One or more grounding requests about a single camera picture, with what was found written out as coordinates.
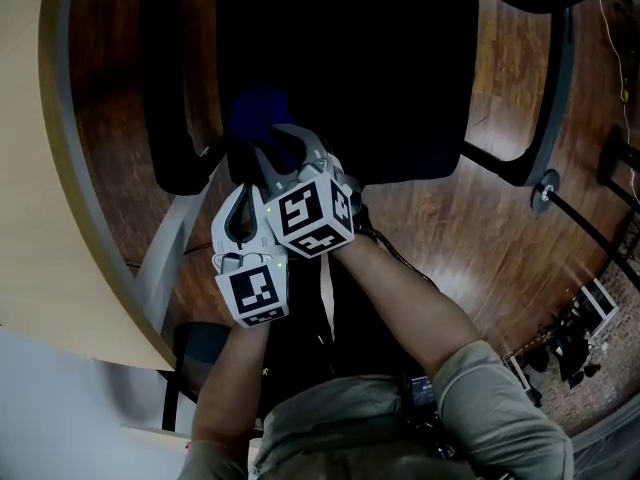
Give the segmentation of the person's right forearm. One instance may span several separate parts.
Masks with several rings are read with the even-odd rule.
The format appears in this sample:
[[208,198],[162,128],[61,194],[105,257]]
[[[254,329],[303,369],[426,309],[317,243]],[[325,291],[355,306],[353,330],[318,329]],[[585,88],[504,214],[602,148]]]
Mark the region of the person's right forearm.
[[471,318],[457,303],[371,239],[359,235],[333,256],[429,378],[461,348],[480,339]]

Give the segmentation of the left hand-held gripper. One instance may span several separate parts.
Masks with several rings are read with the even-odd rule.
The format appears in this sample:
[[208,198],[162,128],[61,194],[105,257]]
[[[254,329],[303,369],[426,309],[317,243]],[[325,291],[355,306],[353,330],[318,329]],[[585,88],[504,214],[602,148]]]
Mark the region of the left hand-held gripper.
[[288,255],[271,229],[257,186],[241,184],[227,196],[212,221],[211,237],[215,280],[234,321],[251,328],[286,317]]

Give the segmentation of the person's grey-green sweatshirt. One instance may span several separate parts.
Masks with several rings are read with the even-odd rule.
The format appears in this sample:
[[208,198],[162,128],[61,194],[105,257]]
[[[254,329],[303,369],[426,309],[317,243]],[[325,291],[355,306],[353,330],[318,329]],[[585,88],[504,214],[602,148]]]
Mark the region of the person's grey-green sweatshirt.
[[571,440],[536,408],[484,341],[456,352],[432,383],[445,440],[409,429],[395,378],[336,378],[276,405],[264,423],[258,480],[572,480]]

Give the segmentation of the white frame rack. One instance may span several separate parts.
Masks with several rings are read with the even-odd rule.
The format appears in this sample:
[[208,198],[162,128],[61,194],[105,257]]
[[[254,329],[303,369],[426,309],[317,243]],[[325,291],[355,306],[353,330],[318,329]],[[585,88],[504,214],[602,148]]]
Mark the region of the white frame rack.
[[578,313],[592,337],[599,336],[619,311],[619,306],[598,278],[578,293]]

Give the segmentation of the person's left forearm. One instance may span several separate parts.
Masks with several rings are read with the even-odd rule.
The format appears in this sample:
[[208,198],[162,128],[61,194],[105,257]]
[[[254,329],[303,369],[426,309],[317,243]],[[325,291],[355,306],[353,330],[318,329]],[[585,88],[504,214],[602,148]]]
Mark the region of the person's left forearm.
[[192,440],[208,441],[245,457],[259,409],[270,326],[235,326],[202,387]]

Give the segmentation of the black chair seat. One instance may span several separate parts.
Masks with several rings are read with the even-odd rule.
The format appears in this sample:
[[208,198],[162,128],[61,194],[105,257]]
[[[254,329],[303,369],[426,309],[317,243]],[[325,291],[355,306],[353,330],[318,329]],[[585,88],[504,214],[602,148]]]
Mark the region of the black chair seat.
[[224,131],[240,92],[288,92],[362,184],[451,175],[470,110],[479,0],[216,0]]

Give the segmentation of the black pole with round base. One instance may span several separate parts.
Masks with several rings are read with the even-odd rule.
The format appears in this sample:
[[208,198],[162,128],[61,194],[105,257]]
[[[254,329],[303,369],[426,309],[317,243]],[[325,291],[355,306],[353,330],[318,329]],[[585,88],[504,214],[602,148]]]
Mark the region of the black pole with round base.
[[568,216],[576,225],[585,231],[625,274],[632,285],[640,292],[640,276],[631,265],[618,253],[617,248],[609,242],[586,218],[564,201],[556,190],[560,188],[560,175],[549,169],[535,185],[531,196],[531,209],[535,214],[541,214],[554,205]]

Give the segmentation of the grey metal desk leg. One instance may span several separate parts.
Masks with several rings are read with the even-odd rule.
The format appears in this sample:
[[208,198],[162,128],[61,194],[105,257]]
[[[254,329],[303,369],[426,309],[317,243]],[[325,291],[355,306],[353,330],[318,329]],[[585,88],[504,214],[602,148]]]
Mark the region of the grey metal desk leg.
[[171,292],[209,186],[198,195],[176,196],[156,231],[134,286],[144,315],[161,333]]

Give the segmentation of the blue cloth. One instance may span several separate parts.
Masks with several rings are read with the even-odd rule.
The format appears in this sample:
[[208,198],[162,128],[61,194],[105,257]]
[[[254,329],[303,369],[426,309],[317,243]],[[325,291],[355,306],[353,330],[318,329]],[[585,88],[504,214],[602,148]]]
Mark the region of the blue cloth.
[[234,100],[225,133],[231,139],[228,162],[233,178],[243,180],[258,169],[254,146],[263,151],[278,173],[287,174],[297,166],[294,147],[273,128],[293,124],[288,92],[271,85],[254,85]]

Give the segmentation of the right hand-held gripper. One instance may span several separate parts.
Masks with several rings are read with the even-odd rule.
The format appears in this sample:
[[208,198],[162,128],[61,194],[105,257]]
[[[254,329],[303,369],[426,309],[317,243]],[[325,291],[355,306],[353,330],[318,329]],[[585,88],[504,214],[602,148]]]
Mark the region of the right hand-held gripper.
[[335,157],[313,131],[291,123],[272,128],[304,144],[302,167],[280,174],[264,151],[254,153],[266,187],[261,190],[277,240],[305,258],[314,258],[354,239],[352,187]]

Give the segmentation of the small screen device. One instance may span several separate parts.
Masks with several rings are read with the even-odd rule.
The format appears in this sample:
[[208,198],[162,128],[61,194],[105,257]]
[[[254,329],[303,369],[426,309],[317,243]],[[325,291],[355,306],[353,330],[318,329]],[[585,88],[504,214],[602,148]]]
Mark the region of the small screen device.
[[435,401],[432,384],[427,376],[411,379],[411,395],[415,407],[423,407]]

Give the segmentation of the person's black trousers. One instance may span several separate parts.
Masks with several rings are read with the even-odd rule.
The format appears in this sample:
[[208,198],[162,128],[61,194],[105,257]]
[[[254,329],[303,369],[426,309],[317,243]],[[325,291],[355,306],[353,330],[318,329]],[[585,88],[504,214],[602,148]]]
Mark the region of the person's black trousers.
[[417,378],[420,365],[401,347],[351,274],[329,258],[334,315],[321,299],[321,260],[289,262],[289,315],[269,326],[259,417],[326,381],[359,375]]

